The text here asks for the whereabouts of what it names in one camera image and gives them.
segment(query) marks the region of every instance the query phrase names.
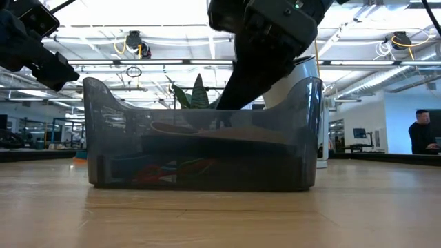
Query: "ceiling light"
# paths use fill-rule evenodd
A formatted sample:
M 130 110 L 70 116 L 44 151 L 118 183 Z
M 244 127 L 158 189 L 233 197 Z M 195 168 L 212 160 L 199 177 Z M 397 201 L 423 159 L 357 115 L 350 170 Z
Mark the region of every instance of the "ceiling light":
M 331 65 L 392 65 L 394 61 L 332 61 Z
M 191 60 L 193 65 L 231 65 L 233 61 L 231 60 Z
M 117 55 L 117 54 L 111 54 L 110 56 L 114 56 L 115 58 L 118 58 L 118 59 L 122 59 L 119 55 Z
M 65 104 L 65 103 L 59 103 L 59 102 L 54 102 L 57 105 L 63 106 L 63 107 L 72 107 L 71 105 Z
M 70 65 L 112 65 L 113 61 L 109 60 L 74 60 L 69 61 Z
M 8 99 L 9 101 L 43 101 L 44 99 Z
M 19 90 L 20 93 L 29 94 L 31 96 L 51 97 L 51 94 L 39 90 Z
M 82 101 L 83 99 L 48 99 L 48 101 Z
M 122 60 L 119 61 L 123 65 L 163 65 L 163 64 L 182 64 L 182 60 L 143 60 L 143 59 L 136 59 L 136 60 Z
M 361 99 L 334 99 L 336 103 L 359 103 Z
M 441 65 L 441 61 L 403 61 L 401 65 Z

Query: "plastic bin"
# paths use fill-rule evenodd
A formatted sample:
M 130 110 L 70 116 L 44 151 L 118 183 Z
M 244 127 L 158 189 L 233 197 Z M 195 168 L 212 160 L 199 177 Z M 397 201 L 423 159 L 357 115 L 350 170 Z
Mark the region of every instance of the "plastic bin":
M 314 185 L 322 81 L 268 110 L 149 110 L 84 84 L 89 182 L 96 187 L 299 191 Z

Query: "man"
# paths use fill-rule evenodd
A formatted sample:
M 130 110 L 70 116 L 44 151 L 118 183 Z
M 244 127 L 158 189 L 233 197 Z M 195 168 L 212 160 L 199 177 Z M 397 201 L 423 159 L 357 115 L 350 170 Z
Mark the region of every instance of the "man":
M 438 154 L 435 137 L 431 134 L 430 117 L 427 110 L 417 110 L 416 122 L 409 128 L 412 154 Z

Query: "cable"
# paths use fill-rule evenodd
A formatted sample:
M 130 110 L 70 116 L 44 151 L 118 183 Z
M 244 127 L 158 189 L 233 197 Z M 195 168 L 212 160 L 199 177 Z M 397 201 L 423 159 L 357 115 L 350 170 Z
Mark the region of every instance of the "cable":
M 64 3 L 60 4 L 59 6 L 51 9 L 50 13 L 51 14 L 55 14 L 57 13 L 59 10 L 63 9 L 64 7 L 70 5 L 71 3 L 75 2 L 76 0 L 67 0 Z
M 397 45 L 402 46 L 402 47 L 404 47 L 404 48 L 414 48 L 414 47 L 416 47 L 416 46 L 422 45 L 422 44 L 426 43 L 427 41 L 429 41 L 430 36 L 428 35 L 428 36 L 427 36 L 427 39 L 426 39 L 425 41 L 423 41 L 423 42 L 419 42 L 418 44 L 415 44 L 415 45 L 405 45 L 405 44 L 398 43 L 398 42 L 394 41 L 395 38 L 396 38 L 396 36 L 392 36 L 392 38 L 391 38 L 391 41 L 392 41 L 394 44 L 397 44 Z
M 429 7 L 429 4 L 427 3 L 427 0 L 421 0 L 424 8 L 426 9 L 427 14 L 429 15 L 430 20 L 433 23 L 433 26 L 435 26 L 435 29 L 438 31 L 438 34 L 441 35 L 441 27 L 438 21 L 436 20 L 435 16 L 432 13 L 432 10 Z
M 317 62 L 318 77 L 320 77 L 320 64 L 318 63 L 318 47 L 317 47 L 317 39 L 314 40 L 314 45 L 315 45 L 315 47 L 316 47 L 316 62 Z
M 125 36 L 125 38 L 124 38 L 123 51 L 118 50 L 118 48 L 116 47 L 116 37 L 115 37 L 115 42 L 113 43 L 113 48 L 115 49 L 116 52 L 118 52 L 119 54 L 123 54 L 125 52 L 125 47 L 126 46 L 127 46 L 127 36 Z
M 415 57 L 413 57 L 413 53 L 412 53 L 411 48 L 408 48 L 408 49 L 409 49 L 409 54 L 411 55 L 412 60 L 415 60 Z

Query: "desk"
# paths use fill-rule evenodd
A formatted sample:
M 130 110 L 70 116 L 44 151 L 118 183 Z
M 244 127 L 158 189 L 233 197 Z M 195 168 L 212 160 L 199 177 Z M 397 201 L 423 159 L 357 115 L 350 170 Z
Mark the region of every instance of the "desk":
M 0 247 L 438 248 L 441 168 L 332 160 L 303 193 L 94 189 L 72 159 L 0 165 Z
M 373 148 L 373 145 L 355 144 L 355 145 L 346 146 L 345 150 L 349 149 L 351 150 L 351 153 L 354 153 L 354 152 L 363 152 L 363 148 Z

